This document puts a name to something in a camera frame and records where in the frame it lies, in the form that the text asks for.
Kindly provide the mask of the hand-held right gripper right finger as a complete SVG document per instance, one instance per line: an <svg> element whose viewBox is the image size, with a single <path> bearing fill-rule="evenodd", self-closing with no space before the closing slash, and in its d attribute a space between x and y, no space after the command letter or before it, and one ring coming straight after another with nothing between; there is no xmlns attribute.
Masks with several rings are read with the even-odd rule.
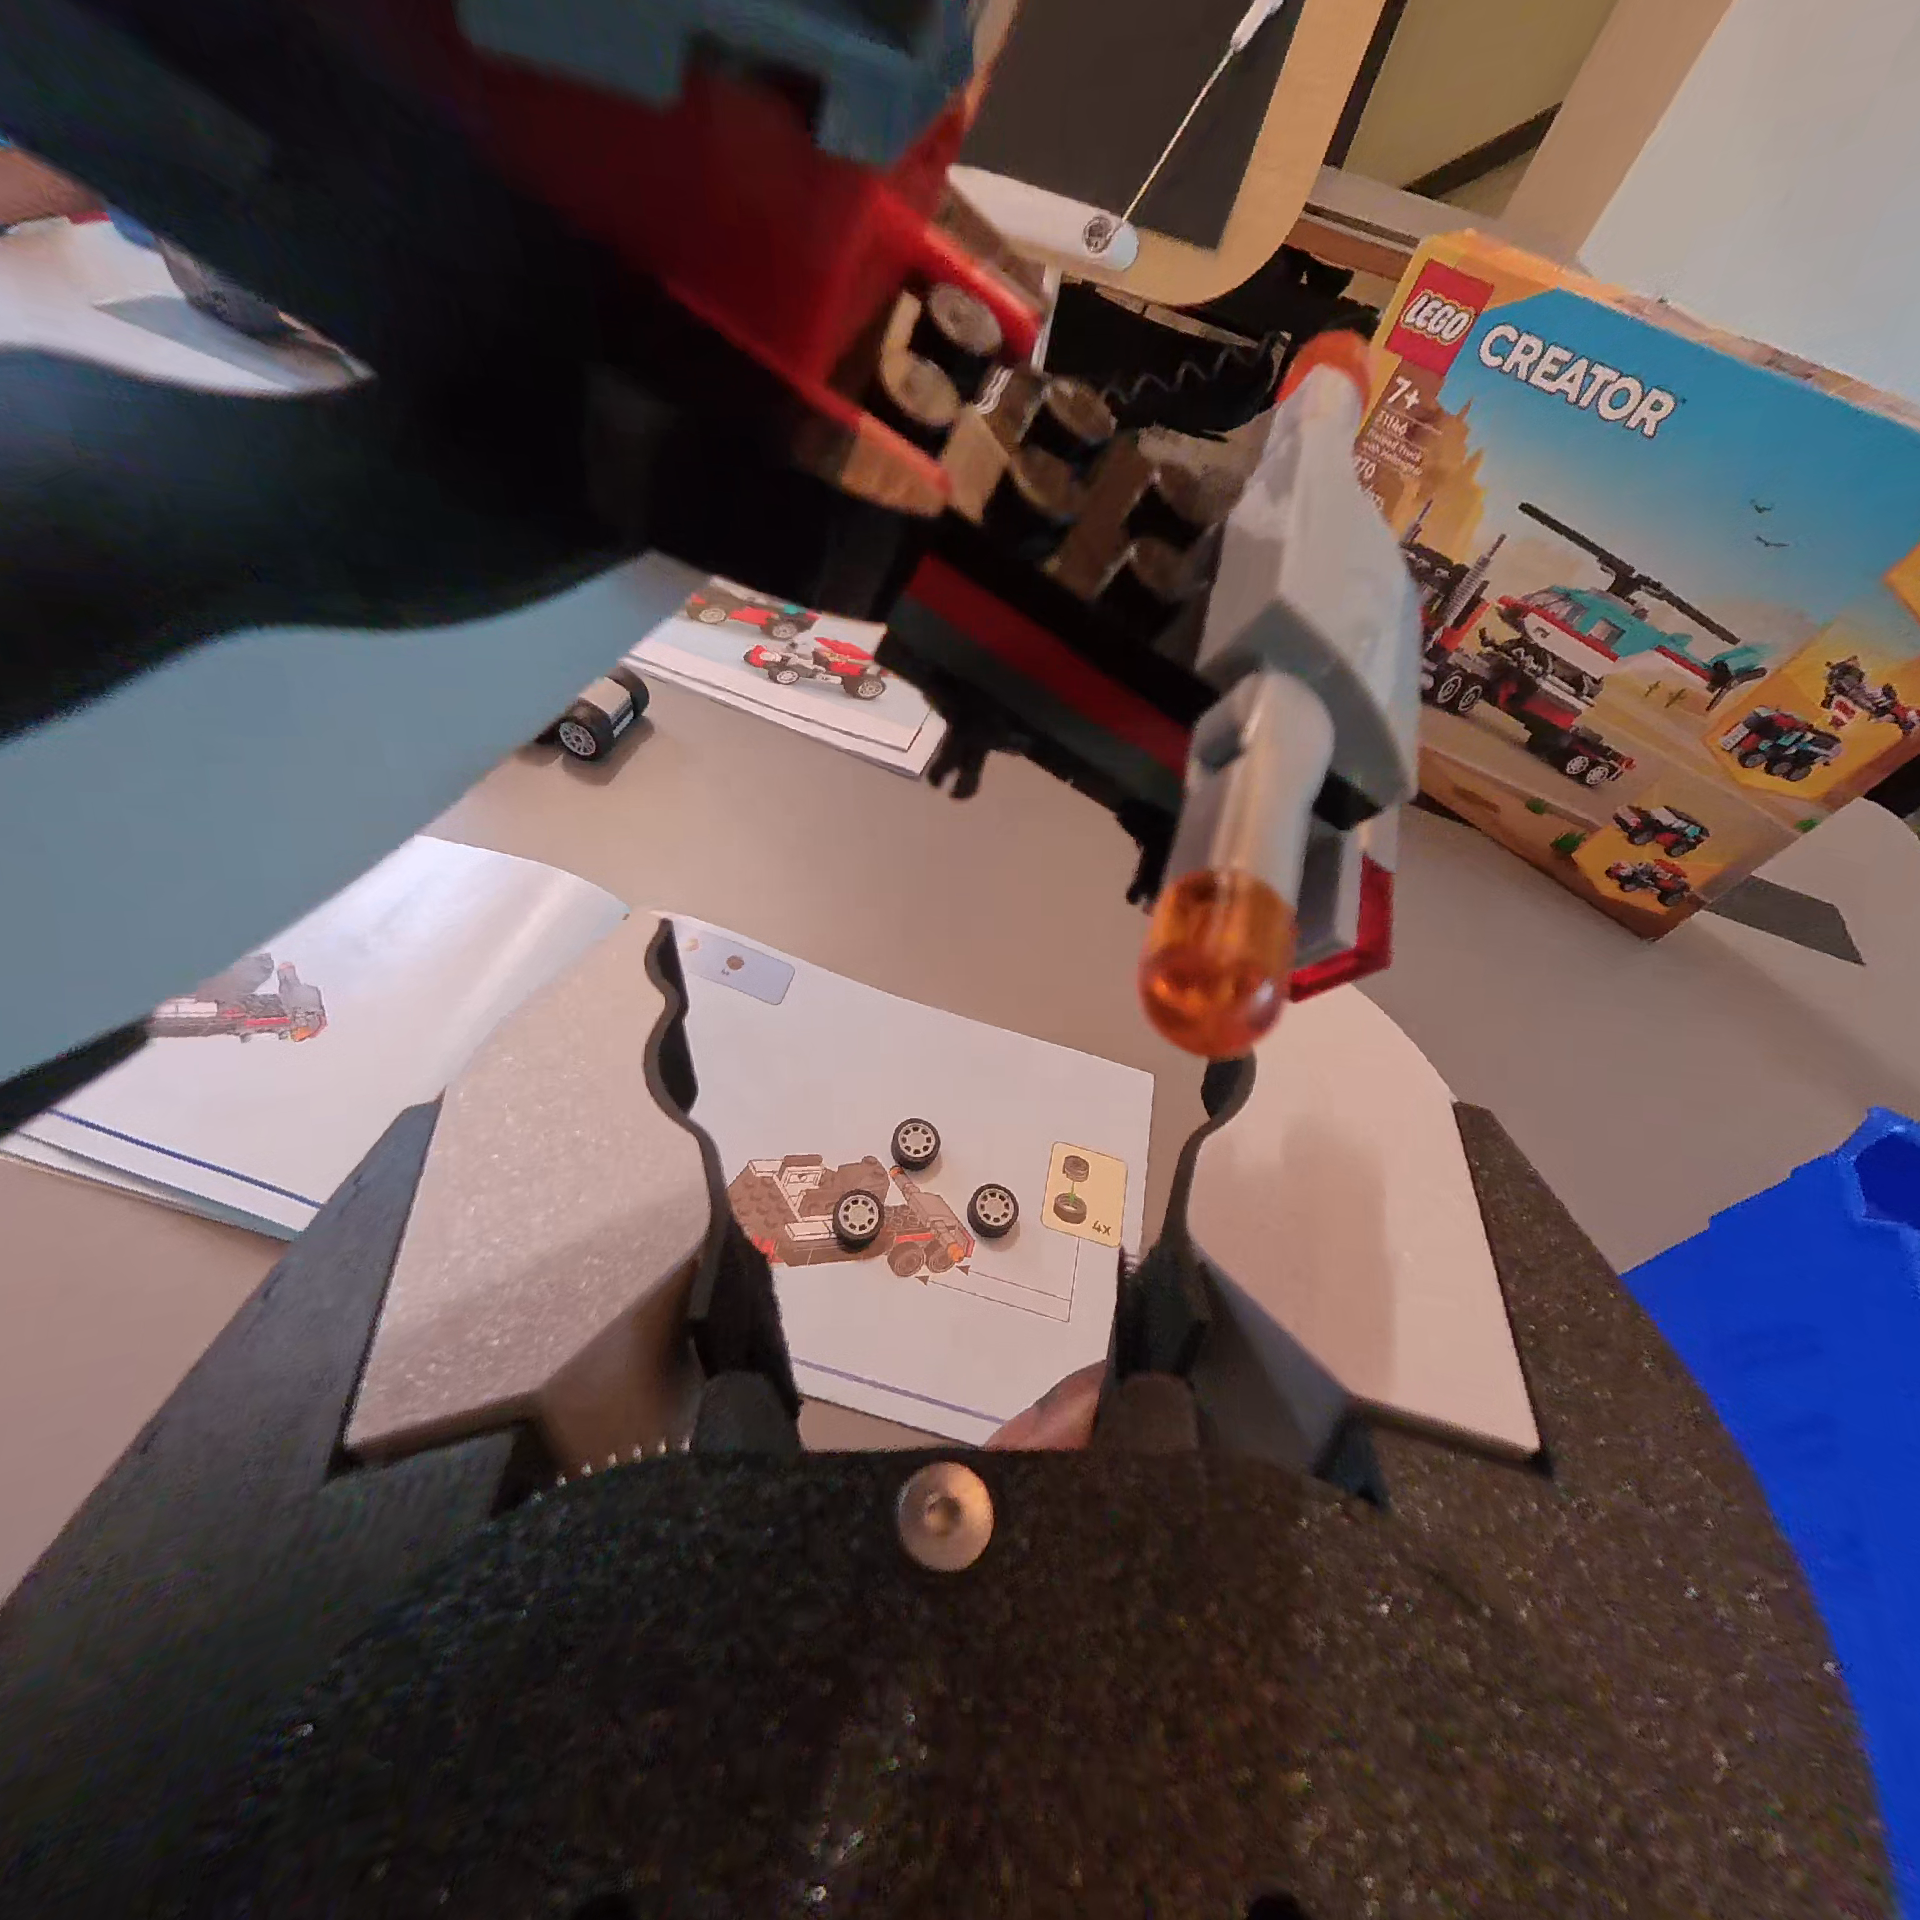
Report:
<svg viewBox="0 0 1920 1920"><path fill-rule="evenodd" d="M1163 1402L1202 1446L1341 1485L1378 1483L1374 1435L1540 1465L1456 1101L1417 1042L1338 986L1208 1069L1206 1115L1120 1279L1106 1410Z"/></svg>

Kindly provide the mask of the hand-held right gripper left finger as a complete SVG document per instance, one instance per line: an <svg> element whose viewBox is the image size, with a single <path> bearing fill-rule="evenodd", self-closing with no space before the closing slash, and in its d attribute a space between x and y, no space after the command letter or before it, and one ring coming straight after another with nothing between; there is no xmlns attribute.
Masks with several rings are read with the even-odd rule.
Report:
<svg viewBox="0 0 1920 1920"><path fill-rule="evenodd" d="M691 1107L674 917L627 917L516 1006L438 1107L346 1418L403 1461L528 1428L555 1469L797 1452L770 1265Z"/></svg>

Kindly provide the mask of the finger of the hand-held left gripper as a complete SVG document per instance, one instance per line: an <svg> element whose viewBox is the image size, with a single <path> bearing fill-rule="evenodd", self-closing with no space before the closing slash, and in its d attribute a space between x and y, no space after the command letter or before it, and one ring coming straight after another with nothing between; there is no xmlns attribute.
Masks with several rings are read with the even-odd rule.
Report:
<svg viewBox="0 0 1920 1920"><path fill-rule="evenodd" d="M814 143L894 162L976 75L974 3L459 3L494 60L674 106L697 55L747 79L797 79Z"/></svg>
<svg viewBox="0 0 1920 1920"><path fill-rule="evenodd" d="M2 744L2 1123L433 823L680 610L665 556L408 629L218 636Z"/></svg>

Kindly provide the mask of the red black grey lego truck model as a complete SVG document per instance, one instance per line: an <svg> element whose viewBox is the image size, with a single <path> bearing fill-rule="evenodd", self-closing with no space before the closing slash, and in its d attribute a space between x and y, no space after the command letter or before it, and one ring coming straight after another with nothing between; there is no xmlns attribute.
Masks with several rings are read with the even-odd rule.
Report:
<svg viewBox="0 0 1920 1920"><path fill-rule="evenodd" d="M1154 461L948 183L981 81L894 162L814 143L810 87L697 55L647 108L477 52L456 3L408 64L504 186L630 306L598 403L603 513L698 573L881 624L948 722L935 784L1019 754L1139 846L1139 998L1251 1056L1395 953L1421 780L1421 614L1355 474L1370 349L1314 338L1243 480Z"/></svg>

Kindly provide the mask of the small lego wheel pair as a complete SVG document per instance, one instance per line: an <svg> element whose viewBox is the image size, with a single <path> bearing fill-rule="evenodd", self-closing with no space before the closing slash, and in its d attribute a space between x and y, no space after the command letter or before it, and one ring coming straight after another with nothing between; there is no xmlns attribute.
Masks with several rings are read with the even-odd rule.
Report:
<svg viewBox="0 0 1920 1920"><path fill-rule="evenodd" d="M642 722L649 685L622 663L594 679L574 701L537 736L539 748L557 748L574 761L603 761Z"/></svg>

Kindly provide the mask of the open lego instruction booklet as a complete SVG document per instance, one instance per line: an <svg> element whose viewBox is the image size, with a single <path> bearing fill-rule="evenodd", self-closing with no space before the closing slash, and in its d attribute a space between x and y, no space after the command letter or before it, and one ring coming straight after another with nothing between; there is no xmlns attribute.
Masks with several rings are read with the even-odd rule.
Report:
<svg viewBox="0 0 1920 1920"><path fill-rule="evenodd" d="M438 835L166 998L132 1066L2 1151L295 1238L627 917L680 931L691 1115L806 1399L974 1446L1105 1355L1139 1238L1146 1070Z"/></svg>

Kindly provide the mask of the closed lego instruction booklet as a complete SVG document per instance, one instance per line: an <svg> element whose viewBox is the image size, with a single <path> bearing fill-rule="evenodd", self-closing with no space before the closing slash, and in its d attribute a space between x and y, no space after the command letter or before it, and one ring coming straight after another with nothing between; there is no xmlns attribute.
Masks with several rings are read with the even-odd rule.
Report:
<svg viewBox="0 0 1920 1920"><path fill-rule="evenodd" d="M627 663L653 683L801 732L900 778L948 743L926 696L880 663L881 626L791 605L722 574L687 590Z"/></svg>

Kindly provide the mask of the lego set cardboard box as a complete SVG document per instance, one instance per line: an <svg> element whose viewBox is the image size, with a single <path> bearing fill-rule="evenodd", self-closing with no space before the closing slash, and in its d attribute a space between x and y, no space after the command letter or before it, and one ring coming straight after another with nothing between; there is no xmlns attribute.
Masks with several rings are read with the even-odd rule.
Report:
<svg viewBox="0 0 1920 1920"><path fill-rule="evenodd" d="M1421 597L1421 795L1659 940L1917 761L1917 403L1428 237L1355 441Z"/></svg>

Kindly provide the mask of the white lamp stand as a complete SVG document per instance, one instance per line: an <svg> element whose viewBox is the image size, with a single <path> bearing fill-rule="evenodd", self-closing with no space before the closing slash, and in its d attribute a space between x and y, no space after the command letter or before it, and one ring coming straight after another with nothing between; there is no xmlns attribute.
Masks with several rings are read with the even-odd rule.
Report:
<svg viewBox="0 0 1920 1920"><path fill-rule="evenodd" d="M1019 3L954 170L1009 237L1219 247L1303 3Z"/></svg>

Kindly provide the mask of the blue plastic tray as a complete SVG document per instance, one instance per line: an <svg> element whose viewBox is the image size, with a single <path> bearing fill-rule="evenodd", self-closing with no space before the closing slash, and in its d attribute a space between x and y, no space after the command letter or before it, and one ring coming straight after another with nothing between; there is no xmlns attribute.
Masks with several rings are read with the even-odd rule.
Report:
<svg viewBox="0 0 1920 1920"><path fill-rule="evenodd" d="M1917 1918L1917 1119L1637 1265L1623 1288L1737 1439L1811 1584Z"/></svg>

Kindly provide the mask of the white paper sheet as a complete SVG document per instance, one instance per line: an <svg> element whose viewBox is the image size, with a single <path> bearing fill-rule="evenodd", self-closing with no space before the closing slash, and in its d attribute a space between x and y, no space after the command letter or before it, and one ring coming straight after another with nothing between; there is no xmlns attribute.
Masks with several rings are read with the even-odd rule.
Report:
<svg viewBox="0 0 1920 1920"><path fill-rule="evenodd" d="M156 251L107 221L31 221L2 235L2 349L39 349L218 395L351 390L368 370L319 340L248 340L190 306Z"/></svg>

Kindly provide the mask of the black patterned rug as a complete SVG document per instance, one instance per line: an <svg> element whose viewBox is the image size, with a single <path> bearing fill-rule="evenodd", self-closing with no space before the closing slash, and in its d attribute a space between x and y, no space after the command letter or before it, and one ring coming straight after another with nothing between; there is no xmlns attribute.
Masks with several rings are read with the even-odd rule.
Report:
<svg viewBox="0 0 1920 1920"><path fill-rule="evenodd" d="M1044 370L1093 390L1117 429L1222 441L1256 421L1292 355L1320 333L1370 338L1378 306L1355 273L1305 251L1276 251L1262 273L1196 306L1122 302L1064 282L1052 306Z"/></svg>

